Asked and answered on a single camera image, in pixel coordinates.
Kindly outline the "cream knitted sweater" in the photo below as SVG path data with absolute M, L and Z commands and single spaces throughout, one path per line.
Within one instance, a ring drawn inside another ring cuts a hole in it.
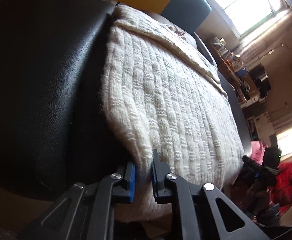
M 121 222 L 171 213 L 151 185 L 153 151 L 188 182 L 219 189 L 235 181 L 244 149 L 217 68 L 149 15 L 114 10 L 102 79 L 103 112 L 136 165 L 136 194 L 119 204 Z

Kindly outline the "pink blanket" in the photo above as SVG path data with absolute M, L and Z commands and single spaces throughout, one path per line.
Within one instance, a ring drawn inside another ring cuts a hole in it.
M 263 141 L 252 141 L 250 159 L 257 164 L 262 165 L 266 148 L 268 148 L 268 146 Z

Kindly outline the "person in red jacket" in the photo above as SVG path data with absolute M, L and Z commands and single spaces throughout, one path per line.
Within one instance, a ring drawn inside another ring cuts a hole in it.
M 243 167 L 233 185 L 231 199 L 253 222 L 279 225 L 281 217 L 292 207 L 292 162 L 280 163 L 276 176 Z

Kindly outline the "wooden side desk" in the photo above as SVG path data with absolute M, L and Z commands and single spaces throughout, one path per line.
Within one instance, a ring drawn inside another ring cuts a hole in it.
M 249 70 L 240 55 L 227 49 L 224 39 L 217 36 L 210 40 L 210 47 L 211 53 L 215 55 L 218 70 L 234 88 L 241 108 L 249 107 L 256 102 L 264 103 L 271 90 L 271 84 L 263 65 L 258 64 Z M 242 68 L 248 71 L 243 79 L 235 74 Z

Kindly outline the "blue bag on desk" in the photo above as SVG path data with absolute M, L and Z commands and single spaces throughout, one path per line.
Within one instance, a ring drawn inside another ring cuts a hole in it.
M 236 76 L 238 76 L 239 78 L 243 79 L 247 74 L 248 74 L 248 71 L 246 68 L 242 68 L 240 69 L 239 71 L 237 71 L 236 73 Z

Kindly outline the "deer print pillow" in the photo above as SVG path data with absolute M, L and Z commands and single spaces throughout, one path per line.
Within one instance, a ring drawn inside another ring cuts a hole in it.
M 184 41 L 186 41 L 188 44 L 190 44 L 192 47 L 197 49 L 197 43 L 193 36 L 191 36 L 189 33 L 184 31 L 182 28 L 178 27 L 177 25 L 173 24 L 169 20 L 167 20 L 165 17 L 154 13 L 150 11 L 144 11 L 145 14 L 153 18 L 154 20 L 160 22 L 161 24 L 164 24 L 166 27 L 168 27 L 172 32 L 174 32 L 176 35 L 178 35 L 180 38 L 182 38 Z

